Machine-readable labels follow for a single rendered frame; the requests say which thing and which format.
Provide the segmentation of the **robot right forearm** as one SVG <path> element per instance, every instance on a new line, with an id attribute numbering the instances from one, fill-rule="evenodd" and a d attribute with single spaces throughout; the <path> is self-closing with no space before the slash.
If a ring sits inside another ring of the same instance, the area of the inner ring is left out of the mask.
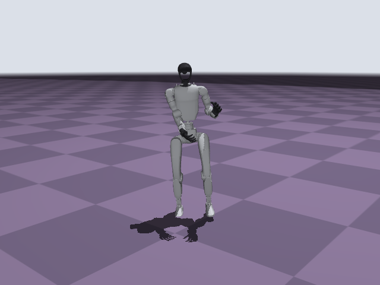
<path id="1" fill-rule="evenodd" d="M 183 122 L 183 119 L 181 117 L 175 118 L 173 112 L 172 112 L 172 115 L 173 115 L 173 118 L 175 120 L 175 123 L 177 124 L 178 130 L 180 130 L 181 128 L 183 128 L 184 130 L 186 130 L 186 127 L 185 127 L 185 124 Z M 181 134 L 180 131 L 179 131 L 179 133 Z"/>

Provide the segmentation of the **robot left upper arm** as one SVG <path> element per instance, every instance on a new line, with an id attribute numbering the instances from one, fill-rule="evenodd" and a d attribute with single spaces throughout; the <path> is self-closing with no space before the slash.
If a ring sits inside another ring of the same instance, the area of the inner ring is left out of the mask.
<path id="1" fill-rule="evenodd" d="M 205 114 L 209 115 L 208 111 L 210 109 L 212 109 L 212 107 L 211 107 L 211 102 L 210 102 L 210 98 L 209 98 L 209 95 L 208 95 L 208 91 L 207 91 L 207 89 L 204 86 L 197 86 L 197 87 L 198 87 L 198 90 L 199 90 L 199 94 L 202 95 L 201 98 L 202 98 L 202 102 L 203 102 L 203 104 L 205 106 L 205 109 L 204 109 Z"/>

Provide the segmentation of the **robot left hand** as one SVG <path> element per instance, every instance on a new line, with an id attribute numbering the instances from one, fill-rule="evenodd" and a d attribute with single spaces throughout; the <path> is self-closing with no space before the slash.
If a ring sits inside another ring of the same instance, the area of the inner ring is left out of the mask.
<path id="1" fill-rule="evenodd" d="M 213 107 L 213 110 L 211 111 L 215 117 L 218 116 L 218 114 L 221 112 L 222 108 L 220 108 L 219 104 L 217 104 L 217 102 L 211 102 L 211 104 L 214 106 Z"/>

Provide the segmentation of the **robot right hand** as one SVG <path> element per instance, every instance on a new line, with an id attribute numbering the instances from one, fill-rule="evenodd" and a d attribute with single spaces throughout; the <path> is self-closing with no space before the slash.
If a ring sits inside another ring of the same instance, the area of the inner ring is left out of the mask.
<path id="1" fill-rule="evenodd" d="M 196 140 L 196 138 L 195 137 L 191 137 L 191 136 L 193 136 L 193 134 L 191 134 L 191 135 L 188 135 L 188 132 L 187 131 L 185 131 L 183 128 L 181 128 L 180 130 L 180 134 L 181 134 L 181 136 L 182 137 L 184 137 L 185 139 L 187 139 L 188 141 L 190 141 L 190 142 L 192 142 L 192 143 L 194 143 Z M 190 138 L 191 137 L 191 138 Z M 194 139 L 193 139 L 194 138 Z"/>

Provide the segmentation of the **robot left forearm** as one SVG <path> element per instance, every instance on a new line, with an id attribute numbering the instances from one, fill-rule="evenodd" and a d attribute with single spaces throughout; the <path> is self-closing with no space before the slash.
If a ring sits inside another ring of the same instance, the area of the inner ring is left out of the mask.
<path id="1" fill-rule="evenodd" d="M 216 119 L 219 115 L 218 115 L 217 117 L 215 117 L 215 115 L 211 112 L 212 110 L 213 110 L 213 107 L 212 107 L 212 109 L 210 109 L 210 110 L 208 111 L 208 114 L 209 114 L 210 117 Z"/>

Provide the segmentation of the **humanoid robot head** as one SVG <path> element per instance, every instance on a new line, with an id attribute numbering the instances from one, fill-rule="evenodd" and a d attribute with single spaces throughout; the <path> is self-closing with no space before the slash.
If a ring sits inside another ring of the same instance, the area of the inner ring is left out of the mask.
<path id="1" fill-rule="evenodd" d="M 181 73 L 183 74 L 186 74 L 187 72 L 190 72 L 190 76 L 188 79 L 182 79 L 181 77 Z M 187 64 L 187 63 L 181 63 L 179 66 L 178 66 L 178 73 L 179 73 L 179 76 L 182 80 L 182 84 L 183 85 L 180 85 L 182 87 L 189 87 L 191 86 L 191 84 L 189 85 L 189 80 L 191 79 L 191 75 L 192 75 L 192 68 L 190 66 L 190 64 Z"/>

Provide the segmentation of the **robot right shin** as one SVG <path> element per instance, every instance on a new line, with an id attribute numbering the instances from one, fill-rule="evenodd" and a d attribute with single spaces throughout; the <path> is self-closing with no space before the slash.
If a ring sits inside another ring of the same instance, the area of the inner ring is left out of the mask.
<path id="1" fill-rule="evenodd" d="M 179 207 L 180 205 L 180 208 L 181 208 L 182 207 L 181 206 L 182 182 L 179 183 L 178 179 L 175 179 L 175 180 L 173 179 L 173 191 L 176 197 L 177 207 Z"/>

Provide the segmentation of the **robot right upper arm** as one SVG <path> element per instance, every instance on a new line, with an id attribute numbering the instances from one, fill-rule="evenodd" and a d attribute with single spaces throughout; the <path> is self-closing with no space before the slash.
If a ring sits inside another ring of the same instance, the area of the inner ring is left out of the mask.
<path id="1" fill-rule="evenodd" d="M 175 118 L 181 117 L 182 113 L 179 109 L 176 108 L 175 98 L 173 98 L 175 88 L 169 88 L 165 91 L 164 96 L 171 108 Z"/>

